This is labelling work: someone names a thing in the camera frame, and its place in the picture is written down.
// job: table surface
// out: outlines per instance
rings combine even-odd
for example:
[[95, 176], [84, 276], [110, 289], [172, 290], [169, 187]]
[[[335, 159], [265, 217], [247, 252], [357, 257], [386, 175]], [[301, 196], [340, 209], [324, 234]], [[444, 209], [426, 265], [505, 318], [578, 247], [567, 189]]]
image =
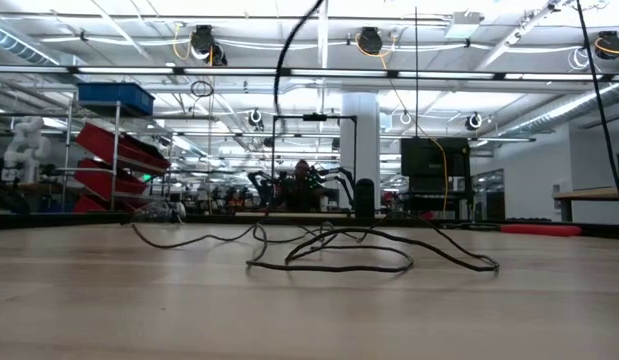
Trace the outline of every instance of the table surface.
[[575, 190], [553, 195], [556, 200], [587, 200], [587, 199], [617, 199], [618, 191], [615, 187]]
[[[245, 229], [140, 228], [163, 243]], [[460, 256], [431, 230], [386, 230]], [[0, 231], [0, 359], [619, 359], [619, 240], [448, 233], [500, 274], [397, 243], [416, 259], [400, 276], [285, 273], [246, 270], [252, 238], [163, 251], [127, 226]], [[307, 262], [400, 261], [321, 256]]]

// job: blue storage bin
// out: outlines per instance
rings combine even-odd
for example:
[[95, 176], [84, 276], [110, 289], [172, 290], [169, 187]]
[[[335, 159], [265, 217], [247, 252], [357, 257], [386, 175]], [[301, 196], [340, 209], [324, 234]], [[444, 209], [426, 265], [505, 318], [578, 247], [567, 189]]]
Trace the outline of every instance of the blue storage bin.
[[135, 83], [99, 83], [78, 84], [78, 102], [85, 108], [103, 116], [116, 115], [116, 102], [124, 107], [124, 116], [153, 115], [153, 101], [145, 89]]

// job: white pillar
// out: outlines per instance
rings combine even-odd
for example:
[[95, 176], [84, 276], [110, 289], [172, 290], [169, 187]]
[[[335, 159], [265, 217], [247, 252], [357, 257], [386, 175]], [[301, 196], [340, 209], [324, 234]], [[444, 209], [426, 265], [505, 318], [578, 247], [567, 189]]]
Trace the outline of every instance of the white pillar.
[[[377, 93], [344, 93], [341, 110], [343, 116], [358, 117], [356, 181], [365, 178], [373, 181], [376, 209], [378, 209], [380, 208], [380, 107]], [[340, 166], [352, 173], [355, 137], [353, 122], [340, 120]], [[348, 205], [346, 194], [342, 192], [340, 204]]]

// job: black cylinder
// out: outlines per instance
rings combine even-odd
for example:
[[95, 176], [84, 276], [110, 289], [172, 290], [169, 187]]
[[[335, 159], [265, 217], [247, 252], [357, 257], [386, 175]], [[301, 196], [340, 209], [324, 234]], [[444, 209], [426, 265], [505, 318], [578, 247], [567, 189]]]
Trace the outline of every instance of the black cylinder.
[[376, 216], [376, 194], [371, 179], [360, 179], [356, 183], [356, 219], [373, 219]]

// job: black monitor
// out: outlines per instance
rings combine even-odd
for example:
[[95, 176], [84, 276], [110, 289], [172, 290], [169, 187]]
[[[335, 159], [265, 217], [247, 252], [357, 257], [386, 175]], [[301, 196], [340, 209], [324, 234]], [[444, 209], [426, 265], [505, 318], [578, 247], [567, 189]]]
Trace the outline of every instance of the black monitor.
[[[436, 141], [445, 150], [447, 176], [466, 176], [469, 172], [469, 141], [466, 138], [440, 138]], [[409, 177], [442, 177], [443, 157], [431, 139], [400, 140], [401, 174]]]

